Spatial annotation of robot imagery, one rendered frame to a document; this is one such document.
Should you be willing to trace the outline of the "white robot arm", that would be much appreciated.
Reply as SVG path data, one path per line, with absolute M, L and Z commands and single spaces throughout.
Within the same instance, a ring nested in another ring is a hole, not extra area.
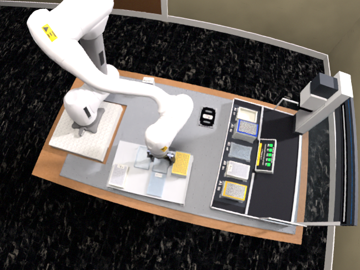
M 63 0 L 50 12 L 34 11 L 27 26 L 50 59 L 84 82 L 64 97 L 65 110 L 74 120 L 72 128 L 79 129 L 78 135 L 97 133 L 105 112 L 98 107 L 110 93 L 147 97 L 157 103 L 160 118 L 147 128 L 144 141 L 151 154 L 161 158 L 188 121 L 193 102 L 185 94 L 170 96 L 156 86 L 119 79 L 117 69 L 106 64 L 102 33 L 113 5 L 113 0 Z

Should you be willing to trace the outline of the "black flat nest plate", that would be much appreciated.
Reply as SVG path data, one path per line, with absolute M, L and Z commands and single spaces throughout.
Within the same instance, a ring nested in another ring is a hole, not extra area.
M 214 128 L 216 113 L 217 109 L 202 106 L 198 125 L 208 128 Z

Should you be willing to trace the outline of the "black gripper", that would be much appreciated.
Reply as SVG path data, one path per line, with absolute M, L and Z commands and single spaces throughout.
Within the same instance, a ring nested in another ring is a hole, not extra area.
M 147 158 L 150 158 L 152 160 L 152 162 L 154 162 L 154 157 L 151 155 L 149 150 L 147 150 Z M 175 163 L 175 160 L 176 160 L 173 153 L 172 154 L 167 153 L 164 157 L 156 158 L 156 159 L 165 159 L 169 162 L 170 166 L 171 166 L 171 163 Z

